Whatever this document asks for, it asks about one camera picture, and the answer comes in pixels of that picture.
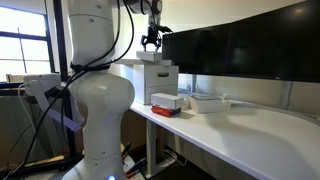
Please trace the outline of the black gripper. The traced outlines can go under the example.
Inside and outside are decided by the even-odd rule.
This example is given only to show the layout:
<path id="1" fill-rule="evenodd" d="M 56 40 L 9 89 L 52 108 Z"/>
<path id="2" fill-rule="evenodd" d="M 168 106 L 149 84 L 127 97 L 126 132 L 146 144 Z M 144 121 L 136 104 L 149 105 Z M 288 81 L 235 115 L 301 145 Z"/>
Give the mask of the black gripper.
<path id="1" fill-rule="evenodd" d="M 162 40 L 158 38 L 159 31 L 163 31 L 163 28 L 160 25 L 154 23 L 149 24 L 147 35 L 143 35 L 141 38 L 141 45 L 143 46 L 144 52 L 146 52 L 146 45 L 148 43 L 154 44 L 155 52 L 158 52 L 162 44 Z"/>

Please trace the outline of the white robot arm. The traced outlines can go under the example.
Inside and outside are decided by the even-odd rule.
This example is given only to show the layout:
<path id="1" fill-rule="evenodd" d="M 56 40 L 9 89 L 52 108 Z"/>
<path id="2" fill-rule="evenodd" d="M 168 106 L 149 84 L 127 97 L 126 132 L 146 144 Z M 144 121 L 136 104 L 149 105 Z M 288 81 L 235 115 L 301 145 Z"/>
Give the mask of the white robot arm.
<path id="1" fill-rule="evenodd" d="M 69 91 L 88 109 L 82 130 L 84 158 L 62 180 L 126 180 L 120 150 L 123 114 L 134 100 L 130 81 L 108 72 L 114 54 L 116 0 L 68 0 L 72 69 Z"/>

